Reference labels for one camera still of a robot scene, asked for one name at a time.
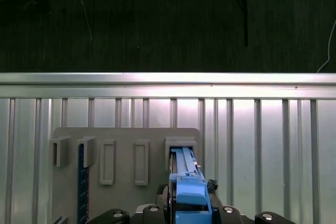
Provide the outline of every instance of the metal bar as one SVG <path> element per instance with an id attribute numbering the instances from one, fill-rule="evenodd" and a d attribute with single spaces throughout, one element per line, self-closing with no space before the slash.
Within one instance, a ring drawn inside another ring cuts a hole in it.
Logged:
<path id="1" fill-rule="evenodd" d="M 336 84 L 332 73 L 0 73 L 0 85 Z"/>

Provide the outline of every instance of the rectangular slot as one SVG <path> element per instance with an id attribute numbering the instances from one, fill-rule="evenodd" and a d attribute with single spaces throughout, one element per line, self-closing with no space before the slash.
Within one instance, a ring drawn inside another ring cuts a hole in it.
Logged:
<path id="1" fill-rule="evenodd" d="M 89 167 L 95 162 L 95 149 L 94 149 L 94 137 L 86 136 L 77 141 L 78 144 L 82 144 L 84 146 L 84 162 L 83 166 L 85 168 Z"/>
<path id="2" fill-rule="evenodd" d="M 115 152 L 115 140 L 104 140 L 100 143 L 99 180 L 102 185 L 113 185 Z"/>
<path id="3" fill-rule="evenodd" d="M 52 157 L 52 158 L 53 158 L 53 159 L 52 159 L 52 165 L 55 166 L 55 165 L 57 165 L 57 144 L 56 144 L 56 143 L 53 144 L 52 152 L 53 152 L 53 153 L 52 153 L 52 154 L 53 154 L 53 155 L 52 155 L 52 156 L 53 156 L 53 157 Z"/>
<path id="4" fill-rule="evenodd" d="M 64 167 L 69 164 L 69 137 L 60 137 L 53 140 L 53 165 Z"/>
<path id="5" fill-rule="evenodd" d="M 137 140 L 135 143 L 135 184 L 148 185 L 149 140 Z"/>

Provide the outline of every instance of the silver bolt head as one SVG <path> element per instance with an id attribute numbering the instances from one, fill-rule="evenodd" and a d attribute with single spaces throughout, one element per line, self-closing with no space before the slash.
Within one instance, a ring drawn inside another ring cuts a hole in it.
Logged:
<path id="1" fill-rule="evenodd" d="M 263 216 L 263 218 L 264 218 L 265 220 L 273 220 L 273 216 L 272 216 L 272 215 L 263 214 L 262 216 Z"/>
<path id="2" fill-rule="evenodd" d="M 151 207 L 150 210 L 151 210 L 152 212 L 156 212 L 156 211 L 158 211 L 159 209 L 158 209 L 157 207 Z"/>
<path id="3" fill-rule="evenodd" d="M 231 214 L 233 212 L 233 209 L 231 207 L 225 207 L 224 211 L 226 211 L 228 214 Z"/>
<path id="4" fill-rule="evenodd" d="M 115 212 L 114 214 L 113 214 L 113 217 L 115 217 L 115 218 L 119 218 L 119 217 L 121 217 L 122 216 L 122 213 L 121 212 Z"/>

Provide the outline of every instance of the gray plastic panel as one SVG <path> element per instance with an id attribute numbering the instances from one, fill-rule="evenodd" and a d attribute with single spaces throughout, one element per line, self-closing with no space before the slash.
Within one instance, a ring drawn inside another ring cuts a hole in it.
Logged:
<path id="1" fill-rule="evenodd" d="M 165 169 L 167 139 L 193 140 L 195 156 L 203 167 L 203 140 L 197 129 L 173 128 L 58 128 L 54 139 L 69 137 L 69 164 L 54 166 L 52 181 L 52 218 L 67 216 L 68 224 L 76 223 L 78 144 L 88 144 L 85 153 L 94 157 L 89 166 L 89 218 L 111 208 L 121 208 L 130 214 L 137 206 L 154 203 L 159 185 L 168 184 Z"/>

